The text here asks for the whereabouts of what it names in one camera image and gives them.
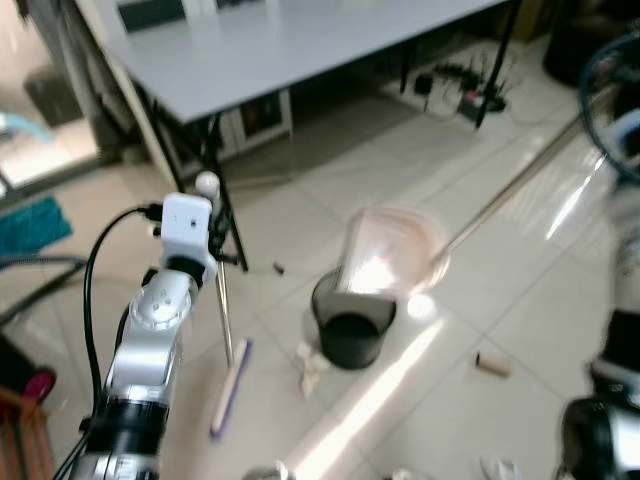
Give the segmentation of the black round waste bin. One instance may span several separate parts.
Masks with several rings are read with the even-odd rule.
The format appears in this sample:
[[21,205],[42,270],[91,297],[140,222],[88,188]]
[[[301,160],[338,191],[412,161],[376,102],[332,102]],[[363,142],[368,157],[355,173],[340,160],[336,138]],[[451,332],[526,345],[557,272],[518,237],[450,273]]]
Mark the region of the black round waste bin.
[[338,283],[338,271],[330,270],[312,288],[317,343],[321,355],[338,369],[366,369],[381,353],[396,320],[397,302],[385,294],[344,291]]

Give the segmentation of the black chair base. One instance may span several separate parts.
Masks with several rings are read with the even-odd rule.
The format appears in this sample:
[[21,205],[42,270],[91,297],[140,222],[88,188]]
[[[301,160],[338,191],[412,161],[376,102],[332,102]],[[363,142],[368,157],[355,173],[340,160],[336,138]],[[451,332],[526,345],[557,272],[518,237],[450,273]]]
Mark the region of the black chair base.
[[0,311],[0,329],[4,326],[14,323],[20,314],[23,314],[27,308],[36,305],[42,298],[50,296],[51,293],[58,291],[68,280],[74,275],[81,273],[87,265],[87,257],[74,255],[41,255],[41,253],[26,253],[26,255],[0,255],[0,273],[15,266],[33,266],[46,264],[67,264],[68,269],[55,276],[50,276],[44,284],[36,288],[35,291],[20,297],[12,306]]

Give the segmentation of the white low cabinet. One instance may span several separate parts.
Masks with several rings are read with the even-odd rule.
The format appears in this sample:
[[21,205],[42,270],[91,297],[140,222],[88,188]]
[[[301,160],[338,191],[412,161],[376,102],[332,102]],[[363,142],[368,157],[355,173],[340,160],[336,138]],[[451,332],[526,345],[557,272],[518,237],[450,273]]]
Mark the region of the white low cabinet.
[[220,160],[244,154],[280,137],[291,136],[291,92],[280,90],[243,102],[219,116]]

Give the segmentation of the brown wooden furniture piece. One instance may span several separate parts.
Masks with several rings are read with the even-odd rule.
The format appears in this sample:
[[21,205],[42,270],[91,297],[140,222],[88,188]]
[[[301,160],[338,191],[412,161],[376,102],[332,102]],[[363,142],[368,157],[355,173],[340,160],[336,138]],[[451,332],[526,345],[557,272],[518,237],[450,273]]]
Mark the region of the brown wooden furniture piece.
[[46,420],[35,399],[0,387],[0,480],[52,480]]

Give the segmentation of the broom with purple head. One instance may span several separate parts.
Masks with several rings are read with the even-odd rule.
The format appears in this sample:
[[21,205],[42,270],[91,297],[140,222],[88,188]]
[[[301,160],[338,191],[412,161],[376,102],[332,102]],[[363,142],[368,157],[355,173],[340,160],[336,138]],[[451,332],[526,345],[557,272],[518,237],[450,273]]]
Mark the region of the broom with purple head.
[[[195,189],[200,195],[209,198],[212,206],[221,206],[221,179],[218,174],[202,172],[197,174]],[[215,293],[218,296],[221,337],[223,337],[225,357],[227,357],[227,375],[221,385],[218,406],[210,422],[209,435],[211,442],[218,443],[227,431],[230,416],[236,402],[239,384],[244,375],[244,367],[250,356],[252,340],[236,339],[230,328],[230,307],[227,289],[227,268],[219,262],[218,274],[215,275]]]

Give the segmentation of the crumpled white paper scrap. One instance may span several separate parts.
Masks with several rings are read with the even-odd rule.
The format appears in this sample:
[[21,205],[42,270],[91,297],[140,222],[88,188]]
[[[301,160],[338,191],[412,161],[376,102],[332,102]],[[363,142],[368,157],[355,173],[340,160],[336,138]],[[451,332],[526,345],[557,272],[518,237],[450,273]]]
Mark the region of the crumpled white paper scrap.
[[301,396],[308,399],[314,394],[317,385],[323,380],[326,372],[332,369],[332,364],[310,343],[300,342],[294,348],[294,356],[300,361],[300,392]]

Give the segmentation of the brown cardboard tube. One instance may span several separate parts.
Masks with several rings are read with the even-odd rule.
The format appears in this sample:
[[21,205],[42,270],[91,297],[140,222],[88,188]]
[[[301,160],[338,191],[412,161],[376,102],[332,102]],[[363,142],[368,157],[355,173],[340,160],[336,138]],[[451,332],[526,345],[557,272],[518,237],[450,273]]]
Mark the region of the brown cardboard tube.
[[493,352],[477,351],[474,356],[475,369],[495,376],[495,378],[509,378],[515,370],[512,361],[504,355],[495,355]]

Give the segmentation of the teal woven mat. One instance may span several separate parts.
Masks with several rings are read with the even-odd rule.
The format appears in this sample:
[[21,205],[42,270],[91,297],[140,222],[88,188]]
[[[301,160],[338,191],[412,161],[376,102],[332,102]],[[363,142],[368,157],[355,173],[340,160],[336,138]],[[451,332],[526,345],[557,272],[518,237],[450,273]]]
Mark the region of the teal woven mat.
[[0,214],[0,257],[32,255],[72,236],[72,227],[52,196]]

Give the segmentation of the grey table with black legs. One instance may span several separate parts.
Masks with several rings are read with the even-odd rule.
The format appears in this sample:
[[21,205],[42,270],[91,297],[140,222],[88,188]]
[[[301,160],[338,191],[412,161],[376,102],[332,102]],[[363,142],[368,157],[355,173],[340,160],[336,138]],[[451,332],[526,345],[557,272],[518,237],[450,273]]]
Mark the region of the grey table with black legs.
[[221,173],[221,114],[454,20],[508,3],[484,95],[492,96],[524,0],[262,0],[206,15],[187,12],[136,32],[115,28],[105,52],[128,74],[174,187],[187,189],[182,151]]

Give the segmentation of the pink long-handled dustpan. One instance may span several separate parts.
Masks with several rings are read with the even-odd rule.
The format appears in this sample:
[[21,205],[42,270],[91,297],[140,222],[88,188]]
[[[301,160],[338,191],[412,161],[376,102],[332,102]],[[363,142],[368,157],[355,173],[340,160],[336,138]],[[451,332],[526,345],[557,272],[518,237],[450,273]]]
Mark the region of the pink long-handled dustpan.
[[366,207],[353,216],[338,265],[335,291],[344,294],[407,300],[434,287],[449,268],[451,255],[486,220],[561,155],[577,137],[594,127],[590,114],[577,115],[541,143],[468,223],[448,232],[429,215],[401,207]]

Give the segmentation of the dark laptop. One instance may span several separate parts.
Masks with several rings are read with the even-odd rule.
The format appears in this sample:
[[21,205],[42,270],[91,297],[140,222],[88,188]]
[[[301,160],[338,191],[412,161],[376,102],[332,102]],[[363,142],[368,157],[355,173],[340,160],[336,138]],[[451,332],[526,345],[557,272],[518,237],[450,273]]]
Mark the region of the dark laptop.
[[187,18],[183,0],[119,0],[116,12],[127,33],[164,26]]

